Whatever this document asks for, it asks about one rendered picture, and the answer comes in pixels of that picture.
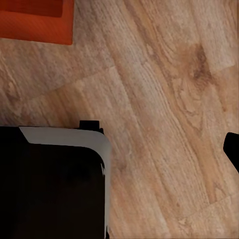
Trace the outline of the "storage box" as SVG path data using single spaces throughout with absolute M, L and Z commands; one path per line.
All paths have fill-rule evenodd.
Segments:
M 0 38 L 71 45 L 74 0 L 0 0 Z

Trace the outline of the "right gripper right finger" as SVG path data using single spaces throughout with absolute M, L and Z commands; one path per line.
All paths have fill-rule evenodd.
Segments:
M 239 134 L 228 132 L 223 150 L 239 172 Z

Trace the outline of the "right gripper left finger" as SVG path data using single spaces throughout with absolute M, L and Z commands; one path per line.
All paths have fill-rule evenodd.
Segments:
M 21 132 L 0 138 L 0 193 L 26 151 Z

